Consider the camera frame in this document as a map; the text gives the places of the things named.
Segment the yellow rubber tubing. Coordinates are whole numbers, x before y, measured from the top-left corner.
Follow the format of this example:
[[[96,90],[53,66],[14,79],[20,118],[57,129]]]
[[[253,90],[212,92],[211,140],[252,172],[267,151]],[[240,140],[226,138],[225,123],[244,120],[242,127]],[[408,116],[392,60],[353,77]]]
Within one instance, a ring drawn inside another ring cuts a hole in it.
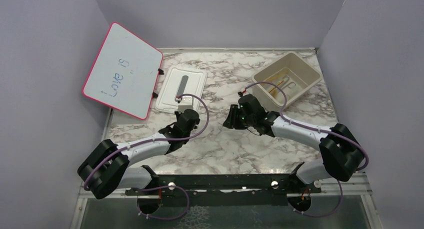
[[[280,73],[277,75],[273,75],[267,79],[269,83],[275,84],[278,88],[280,88],[280,85],[285,82],[287,79],[291,79],[287,73]],[[273,97],[277,96],[279,93],[279,89],[277,89],[275,86],[272,86],[270,84],[262,84],[262,86],[265,88],[265,90]]]

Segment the metal crucible tongs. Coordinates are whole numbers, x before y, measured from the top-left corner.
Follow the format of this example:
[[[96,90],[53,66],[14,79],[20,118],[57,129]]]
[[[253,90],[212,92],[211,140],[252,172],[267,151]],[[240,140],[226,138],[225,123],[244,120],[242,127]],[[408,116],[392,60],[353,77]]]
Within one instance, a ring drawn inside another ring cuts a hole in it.
[[[287,79],[280,85],[280,88],[284,91],[284,93],[291,97],[298,92],[297,83],[293,79]]]

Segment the beige plastic bin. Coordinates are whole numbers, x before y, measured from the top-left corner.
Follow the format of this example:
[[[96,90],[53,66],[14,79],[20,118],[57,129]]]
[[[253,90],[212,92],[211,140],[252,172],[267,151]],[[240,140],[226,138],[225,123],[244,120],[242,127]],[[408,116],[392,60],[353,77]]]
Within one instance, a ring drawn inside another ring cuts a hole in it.
[[[268,111],[288,107],[323,79],[322,73],[296,52],[287,52],[251,76],[251,90]]]

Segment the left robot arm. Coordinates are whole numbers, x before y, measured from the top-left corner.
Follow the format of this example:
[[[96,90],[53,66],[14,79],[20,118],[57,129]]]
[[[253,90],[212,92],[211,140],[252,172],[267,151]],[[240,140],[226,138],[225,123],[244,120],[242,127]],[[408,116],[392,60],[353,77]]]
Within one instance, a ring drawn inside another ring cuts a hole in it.
[[[144,194],[157,189],[157,180],[145,169],[129,169],[143,160],[170,154],[192,139],[191,132],[200,122],[193,109],[176,113],[176,122],[152,136],[126,143],[101,141],[77,169],[83,189],[103,199],[116,189],[138,187]]]

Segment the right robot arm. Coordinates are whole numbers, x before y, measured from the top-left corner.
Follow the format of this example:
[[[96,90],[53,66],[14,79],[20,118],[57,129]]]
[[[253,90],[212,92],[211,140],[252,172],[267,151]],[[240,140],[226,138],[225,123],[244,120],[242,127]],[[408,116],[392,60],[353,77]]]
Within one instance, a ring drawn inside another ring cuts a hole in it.
[[[293,140],[320,152],[319,159],[302,162],[289,174],[289,188],[296,193],[321,179],[347,182],[367,162],[365,152],[345,125],[302,124],[277,111],[266,111],[251,94],[241,96],[237,104],[230,106],[223,126],[235,130],[252,127],[259,135]]]

